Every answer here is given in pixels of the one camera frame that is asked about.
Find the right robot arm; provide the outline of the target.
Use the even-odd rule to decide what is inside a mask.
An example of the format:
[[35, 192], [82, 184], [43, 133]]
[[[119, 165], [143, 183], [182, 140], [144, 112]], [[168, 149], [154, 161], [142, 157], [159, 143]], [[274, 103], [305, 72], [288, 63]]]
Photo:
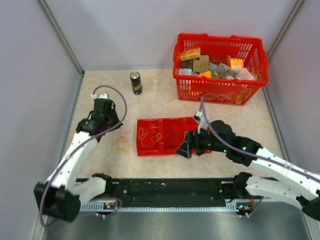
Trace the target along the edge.
[[187, 131], [182, 144], [175, 151], [187, 159], [192, 153], [201, 156], [207, 151], [221, 152], [232, 162], [265, 172], [266, 179], [241, 172], [234, 177], [233, 192], [239, 198], [247, 195], [274, 199], [320, 219], [320, 176], [288, 162], [263, 147], [260, 143], [237, 136], [232, 128], [221, 120], [215, 120], [207, 128], [202, 126]]

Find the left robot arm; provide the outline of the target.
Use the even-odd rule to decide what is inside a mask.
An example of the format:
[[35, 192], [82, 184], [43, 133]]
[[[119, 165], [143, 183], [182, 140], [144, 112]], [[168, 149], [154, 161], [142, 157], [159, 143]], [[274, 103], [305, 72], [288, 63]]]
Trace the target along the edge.
[[75, 185], [82, 166], [101, 138], [123, 125], [116, 105], [107, 93], [95, 95], [93, 101], [93, 110], [78, 123], [72, 142], [58, 167], [44, 183], [39, 182], [34, 187], [41, 217], [46, 215], [72, 222], [83, 205], [97, 196], [106, 199], [113, 194], [112, 178], [103, 173], [95, 173], [81, 185]]

